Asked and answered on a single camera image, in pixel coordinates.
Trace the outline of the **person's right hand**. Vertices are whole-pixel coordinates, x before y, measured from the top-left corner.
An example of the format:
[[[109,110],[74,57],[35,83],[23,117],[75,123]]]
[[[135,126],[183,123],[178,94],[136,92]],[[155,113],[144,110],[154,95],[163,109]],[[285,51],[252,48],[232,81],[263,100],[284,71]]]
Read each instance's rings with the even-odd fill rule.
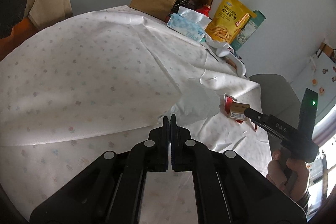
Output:
[[[266,178],[293,201],[298,203],[309,198],[307,192],[310,171],[303,160],[288,158],[286,168],[280,164],[282,154],[279,149],[272,153]]]

